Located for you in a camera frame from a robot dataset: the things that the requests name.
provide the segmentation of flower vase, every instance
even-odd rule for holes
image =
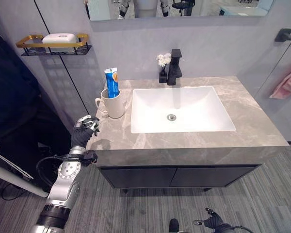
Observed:
[[[167,82],[167,73],[165,71],[165,69],[163,69],[160,72],[160,83],[166,83]]]

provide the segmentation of white mug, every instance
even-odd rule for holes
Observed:
[[[114,98],[108,97],[108,89],[104,89],[101,92],[101,98],[95,99],[95,104],[98,110],[103,113],[108,113],[111,118],[120,118],[124,114],[124,105],[121,101],[121,90],[119,90],[119,94]],[[98,106],[98,102],[104,103],[106,109],[102,109],[101,106]]]

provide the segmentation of blue toothpaste tube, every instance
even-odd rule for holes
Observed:
[[[117,68],[105,69],[109,98],[117,97],[120,94],[118,89]]]

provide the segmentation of white basin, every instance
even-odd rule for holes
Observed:
[[[235,130],[212,86],[133,91],[132,133]]]

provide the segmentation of pink towel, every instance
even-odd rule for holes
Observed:
[[[276,87],[270,98],[283,100],[291,95],[291,73]]]

